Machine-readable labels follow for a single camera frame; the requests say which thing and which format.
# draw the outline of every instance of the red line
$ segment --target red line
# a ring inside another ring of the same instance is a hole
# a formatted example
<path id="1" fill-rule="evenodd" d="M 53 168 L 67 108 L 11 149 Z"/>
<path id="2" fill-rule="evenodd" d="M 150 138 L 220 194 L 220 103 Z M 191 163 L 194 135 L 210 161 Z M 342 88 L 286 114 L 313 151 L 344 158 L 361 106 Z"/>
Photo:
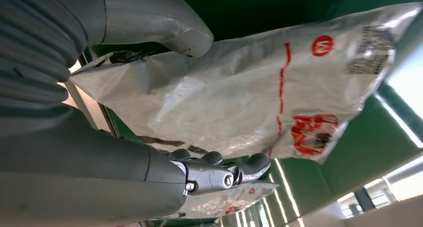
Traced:
<path id="1" fill-rule="evenodd" d="M 280 109 L 279 109 L 279 114 L 276 117 L 276 121 L 278 123 L 278 137 L 281 136 L 281 132 L 282 132 L 282 121 L 280 120 L 280 114 L 283 113 L 283 84 L 284 84 L 284 81 L 285 81 L 285 69 L 291 63 L 291 47 L 290 47 L 289 43 L 285 43 L 285 50 L 286 50 L 286 62 L 285 62 L 285 65 L 280 69 L 280 72 L 279 72 L 279 105 L 280 105 Z M 272 156 L 272 150 L 273 150 L 273 146 L 270 147 L 269 158 L 271 158 L 271 156 Z"/>

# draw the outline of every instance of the red circle logo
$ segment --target red circle logo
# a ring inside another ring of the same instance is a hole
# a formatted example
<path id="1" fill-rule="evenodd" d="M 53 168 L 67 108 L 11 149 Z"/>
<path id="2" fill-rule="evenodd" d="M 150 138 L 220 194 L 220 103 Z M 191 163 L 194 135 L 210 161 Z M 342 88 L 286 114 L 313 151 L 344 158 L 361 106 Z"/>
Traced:
<path id="1" fill-rule="evenodd" d="M 311 51 L 315 56 L 324 56 L 332 51 L 333 44 L 333 39 L 330 36 L 322 35 L 314 40 Z"/>

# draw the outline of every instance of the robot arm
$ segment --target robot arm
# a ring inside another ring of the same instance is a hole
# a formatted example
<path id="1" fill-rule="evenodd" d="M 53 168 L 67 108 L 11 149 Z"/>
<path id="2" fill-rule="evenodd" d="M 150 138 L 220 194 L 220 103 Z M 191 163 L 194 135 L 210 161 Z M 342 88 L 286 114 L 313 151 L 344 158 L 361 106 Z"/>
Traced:
<path id="1" fill-rule="evenodd" d="M 96 227 L 158 218 L 176 212 L 187 194 L 251 182 L 269 167 L 263 155 L 224 167 L 216 153 L 164 157 L 92 129 L 79 110 L 60 103 L 67 91 L 57 82 L 69 79 L 67 67 L 87 45 L 156 41 L 183 55 L 206 53 L 213 35 L 185 2 L 0 0 L 0 13 L 2 225 Z"/>

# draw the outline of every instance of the window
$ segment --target window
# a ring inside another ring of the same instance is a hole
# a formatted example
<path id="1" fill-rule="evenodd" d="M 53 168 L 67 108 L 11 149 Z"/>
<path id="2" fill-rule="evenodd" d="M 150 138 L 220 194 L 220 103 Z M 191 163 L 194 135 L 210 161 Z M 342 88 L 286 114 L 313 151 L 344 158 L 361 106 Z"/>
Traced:
<path id="1" fill-rule="evenodd" d="M 423 194 L 423 156 L 408 162 L 364 188 L 377 207 Z"/>
<path id="2" fill-rule="evenodd" d="M 341 206 L 341 210 L 345 218 L 351 218 L 363 213 L 363 210 L 353 192 L 339 198 L 338 203 Z"/>

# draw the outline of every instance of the white package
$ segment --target white package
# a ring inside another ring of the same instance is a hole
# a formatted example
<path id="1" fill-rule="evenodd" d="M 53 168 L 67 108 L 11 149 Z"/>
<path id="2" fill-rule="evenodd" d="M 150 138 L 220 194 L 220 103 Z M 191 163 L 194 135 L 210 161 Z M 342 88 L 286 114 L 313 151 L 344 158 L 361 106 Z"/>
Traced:
<path id="1" fill-rule="evenodd" d="M 113 64 L 108 54 L 71 81 L 140 136 L 225 158 L 262 152 L 322 161 L 379 86 L 420 10 L 391 5 L 223 40 L 199 58 L 167 52 Z"/>
<path id="2" fill-rule="evenodd" d="M 178 212 L 161 219 L 206 219 L 230 215 L 273 194 L 278 187 L 278 184 L 257 181 L 225 191 L 189 196 Z"/>

